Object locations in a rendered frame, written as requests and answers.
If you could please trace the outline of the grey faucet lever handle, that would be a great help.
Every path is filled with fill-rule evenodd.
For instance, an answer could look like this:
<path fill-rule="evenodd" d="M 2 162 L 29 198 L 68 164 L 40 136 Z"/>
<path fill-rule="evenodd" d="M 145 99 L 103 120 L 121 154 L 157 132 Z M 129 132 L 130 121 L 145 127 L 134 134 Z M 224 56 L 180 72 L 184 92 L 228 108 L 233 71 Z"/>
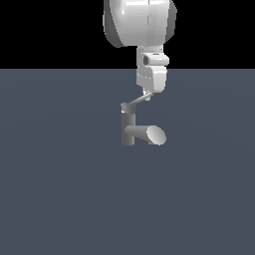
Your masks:
<path fill-rule="evenodd" d="M 147 98 L 150 98 L 153 96 L 153 93 L 147 93 L 134 101 L 130 103 L 121 103 L 121 108 L 122 108 L 122 113 L 123 114 L 128 114 L 128 115 L 133 115 L 135 113 L 135 105 L 146 100 Z"/>

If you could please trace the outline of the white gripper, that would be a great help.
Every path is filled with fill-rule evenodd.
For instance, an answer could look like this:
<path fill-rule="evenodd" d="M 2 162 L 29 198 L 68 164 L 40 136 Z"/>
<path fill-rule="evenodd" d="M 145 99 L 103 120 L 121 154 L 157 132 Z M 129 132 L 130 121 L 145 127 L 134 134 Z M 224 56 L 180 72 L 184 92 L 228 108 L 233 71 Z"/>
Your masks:
<path fill-rule="evenodd" d="M 163 53 L 163 46 L 136 48 L 136 84 L 142 87 L 144 96 L 164 90 L 168 64 L 169 58 Z"/>

